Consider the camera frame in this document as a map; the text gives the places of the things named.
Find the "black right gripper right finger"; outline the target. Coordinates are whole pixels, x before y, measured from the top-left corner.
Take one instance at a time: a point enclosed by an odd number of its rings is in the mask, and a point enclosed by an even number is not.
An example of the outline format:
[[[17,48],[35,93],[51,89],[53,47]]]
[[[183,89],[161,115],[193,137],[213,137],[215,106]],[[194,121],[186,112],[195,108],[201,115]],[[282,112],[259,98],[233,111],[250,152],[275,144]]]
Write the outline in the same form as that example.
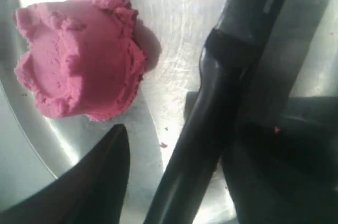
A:
[[[337,223],[337,132],[248,124],[222,154],[239,223]]]

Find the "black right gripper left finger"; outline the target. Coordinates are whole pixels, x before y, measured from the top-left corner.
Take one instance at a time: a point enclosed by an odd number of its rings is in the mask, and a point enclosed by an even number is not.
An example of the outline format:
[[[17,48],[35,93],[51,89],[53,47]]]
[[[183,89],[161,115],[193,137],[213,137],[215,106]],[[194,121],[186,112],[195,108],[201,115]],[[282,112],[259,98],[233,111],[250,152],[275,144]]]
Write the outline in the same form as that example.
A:
[[[1,223],[119,223],[128,178],[128,135],[117,124],[69,171],[1,212]]]

